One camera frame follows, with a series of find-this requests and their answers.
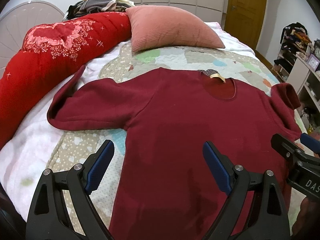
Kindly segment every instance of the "corduroy pillow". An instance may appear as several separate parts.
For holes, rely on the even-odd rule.
[[[132,51],[166,45],[224,49],[219,36],[197,16],[171,6],[140,5],[126,10],[132,29]]]

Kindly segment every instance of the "clothing tag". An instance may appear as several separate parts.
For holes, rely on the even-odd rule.
[[[207,69],[207,70],[199,69],[198,71],[202,72],[203,74],[205,74],[208,77],[210,77],[211,75],[213,75],[215,73],[219,73],[218,71],[216,71],[214,69]]]
[[[210,76],[210,78],[214,78],[214,77],[220,78],[224,83],[226,82],[226,79],[223,76],[221,76],[219,73],[215,73]]]

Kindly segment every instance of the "red bolster pillow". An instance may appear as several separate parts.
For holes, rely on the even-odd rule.
[[[130,37],[129,18],[121,12],[88,14],[31,28],[0,79],[0,150],[51,89]]]

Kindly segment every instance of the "sweatshirt sleeve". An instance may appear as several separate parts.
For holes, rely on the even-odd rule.
[[[271,106],[279,117],[278,121],[294,135],[295,140],[300,137],[301,130],[294,119],[294,110],[300,105],[292,85],[281,83],[271,88]]]
[[[62,130],[125,128],[151,100],[166,70],[151,70],[129,81],[116,83],[105,78],[85,84],[73,92],[82,66],[54,96],[48,122]]]

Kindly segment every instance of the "wooden floor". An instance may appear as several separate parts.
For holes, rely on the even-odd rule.
[[[269,61],[267,61],[266,58],[263,57],[259,52],[257,52],[256,50],[254,50],[254,52],[255,52],[255,54],[256,54],[256,57],[263,63],[263,65],[265,65],[265,66],[268,68],[268,70],[270,70],[270,72],[277,78],[277,80],[278,80],[279,82],[283,82],[283,81],[279,78],[279,76],[277,75],[277,73],[276,73],[274,70],[272,70],[273,65],[272,65]]]

